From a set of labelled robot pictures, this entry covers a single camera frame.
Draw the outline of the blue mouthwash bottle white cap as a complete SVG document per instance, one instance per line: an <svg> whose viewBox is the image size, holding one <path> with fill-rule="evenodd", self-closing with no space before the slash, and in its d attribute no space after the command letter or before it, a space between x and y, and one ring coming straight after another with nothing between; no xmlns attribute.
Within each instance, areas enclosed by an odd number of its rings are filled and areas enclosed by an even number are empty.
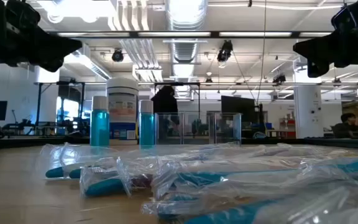
<svg viewBox="0 0 358 224"><path fill-rule="evenodd" d="M153 101L140 100L139 105L139 145L150 148L155 144L155 116Z"/></svg>
<svg viewBox="0 0 358 224"><path fill-rule="evenodd" d="M92 99L90 144L109 146L109 111L106 96L94 96Z"/></svg>

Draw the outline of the white building column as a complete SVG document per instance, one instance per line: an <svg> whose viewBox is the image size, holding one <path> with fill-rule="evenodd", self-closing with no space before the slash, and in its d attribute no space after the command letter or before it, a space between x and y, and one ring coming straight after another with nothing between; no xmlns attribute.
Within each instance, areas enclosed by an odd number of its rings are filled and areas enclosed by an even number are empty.
<svg viewBox="0 0 358 224"><path fill-rule="evenodd" d="M321 111L321 78L308 76L308 63L304 57L293 62L293 87L295 102L296 137L323 137L323 114Z"/></svg>

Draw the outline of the person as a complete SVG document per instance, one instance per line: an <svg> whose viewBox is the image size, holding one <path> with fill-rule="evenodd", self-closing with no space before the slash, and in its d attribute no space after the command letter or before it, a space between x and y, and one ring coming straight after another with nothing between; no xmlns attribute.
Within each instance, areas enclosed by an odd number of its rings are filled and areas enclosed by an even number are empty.
<svg viewBox="0 0 358 224"><path fill-rule="evenodd" d="M154 104L154 113L158 115L159 134L165 135L170 123L173 123L174 127L180 124L175 90L172 86L163 86L151 100Z"/></svg>
<svg viewBox="0 0 358 224"><path fill-rule="evenodd" d="M344 113L341 115L341 122L332 127L336 138L357 138L358 125L354 113Z"/></svg>

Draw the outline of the red shelf unit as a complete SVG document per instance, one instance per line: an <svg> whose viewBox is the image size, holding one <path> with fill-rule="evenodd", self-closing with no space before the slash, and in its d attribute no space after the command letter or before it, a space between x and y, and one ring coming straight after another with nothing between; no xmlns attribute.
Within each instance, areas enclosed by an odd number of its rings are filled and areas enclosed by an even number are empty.
<svg viewBox="0 0 358 224"><path fill-rule="evenodd" d="M296 124L293 118L280 118L279 136L285 139L296 138Z"/></svg>

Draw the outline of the white wipes canister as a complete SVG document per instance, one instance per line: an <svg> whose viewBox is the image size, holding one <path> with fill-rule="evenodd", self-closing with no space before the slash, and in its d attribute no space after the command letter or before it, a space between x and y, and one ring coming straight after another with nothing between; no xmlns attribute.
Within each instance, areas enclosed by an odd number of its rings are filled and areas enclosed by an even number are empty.
<svg viewBox="0 0 358 224"><path fill-rule="evenodd" d="M126 77L111 78L106 82L106 96L110 145L137 144L138 82Z"/></svg>

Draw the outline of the black beam with light strips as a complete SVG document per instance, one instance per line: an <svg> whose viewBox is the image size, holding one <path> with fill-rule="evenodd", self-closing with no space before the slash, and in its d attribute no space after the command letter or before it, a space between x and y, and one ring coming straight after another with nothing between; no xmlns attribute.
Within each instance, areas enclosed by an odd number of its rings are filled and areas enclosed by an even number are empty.
<svg viewBox="0 0 358 224"><path fill-rule="evenodd" d="M309 39L325 31L48 31L73 39Z"/></svg>

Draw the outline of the clear acrylic organizer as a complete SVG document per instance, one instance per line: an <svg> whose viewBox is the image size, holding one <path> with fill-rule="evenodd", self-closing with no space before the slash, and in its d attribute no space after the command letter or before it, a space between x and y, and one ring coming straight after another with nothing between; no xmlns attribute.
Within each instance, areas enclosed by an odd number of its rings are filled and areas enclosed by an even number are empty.
<svg viewBox="0 0 358 224"><path fill-rule="evenodd" d="M240 144L242 115L221 112L178 112L155 114L155 143Z"/></svg>

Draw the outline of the white rectangular ceiling duct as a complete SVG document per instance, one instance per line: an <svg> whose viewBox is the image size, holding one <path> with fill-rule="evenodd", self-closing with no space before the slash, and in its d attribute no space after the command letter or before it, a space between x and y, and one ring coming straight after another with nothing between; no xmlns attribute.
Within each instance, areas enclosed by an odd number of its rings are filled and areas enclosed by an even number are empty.
<svg viewBox="0 0 358 224"><path fill-rule="evenodd" d="M78 63L92 71L95 75L101 77L103 80L111 78L109 72L100 66L96 61L91 59L91 50L88 44L82 42L82 46L65 56L64 63Z"/></svg>

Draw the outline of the black workstation frame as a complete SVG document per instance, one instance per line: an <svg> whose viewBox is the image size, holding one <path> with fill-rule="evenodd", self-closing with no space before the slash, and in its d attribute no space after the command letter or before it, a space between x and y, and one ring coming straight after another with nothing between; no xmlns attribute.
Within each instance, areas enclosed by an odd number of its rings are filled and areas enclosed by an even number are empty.
<svg viewBox="0 0 358 224"><path fill-rule="evenodd" d="M77 86L77 85L80 85L81 86L81 100L79 102L80 110L79 110L79 113L78 113L78 120L80 122L83 121L82 113L83 113L83 105L84 105L84 101L85 101L85 85L86 85L85 82L77 82L77 81L73 81L73 80L70 80L70 81L58 81L58 82L47 82L47 83L35 82L34 85L38 86L37 114L36 114L34 131L35 131L36 128L39 127L40 105L41 105L42 93L52 85L57 85L57 86Z"/></svg>

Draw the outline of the black aluminium table frame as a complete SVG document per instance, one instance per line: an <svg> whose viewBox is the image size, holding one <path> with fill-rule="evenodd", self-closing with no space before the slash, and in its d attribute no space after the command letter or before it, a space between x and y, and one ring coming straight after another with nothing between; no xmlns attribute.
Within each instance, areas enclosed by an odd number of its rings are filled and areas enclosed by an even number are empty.
<svg viewBox="0 0 358 224"><path fill-rule="evenodd" d="M72 138L69 136L52 137L52 138L3 138L0 139L0 149L43 146L45 144L89 144L89 139ZM327 139L327 138L305 138L305 139L243 139L242 145L251 144L307 144L315 146L332 146L358 149L358 139Z"/></svg>

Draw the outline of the silver round ceiling duct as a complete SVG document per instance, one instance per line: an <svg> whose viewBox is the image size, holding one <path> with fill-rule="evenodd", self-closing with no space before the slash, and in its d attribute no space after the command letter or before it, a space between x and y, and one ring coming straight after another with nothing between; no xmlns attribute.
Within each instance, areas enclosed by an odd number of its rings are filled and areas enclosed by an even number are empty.
<svg viewBox="0 0 358 224"><path fill-rule="evenodd" d="M208 0L165 0L168 30L200 30L205 21L207 7ZM199 45L195 42L171 44L173 61L177 63L193 63L198 51Z"/></svg>

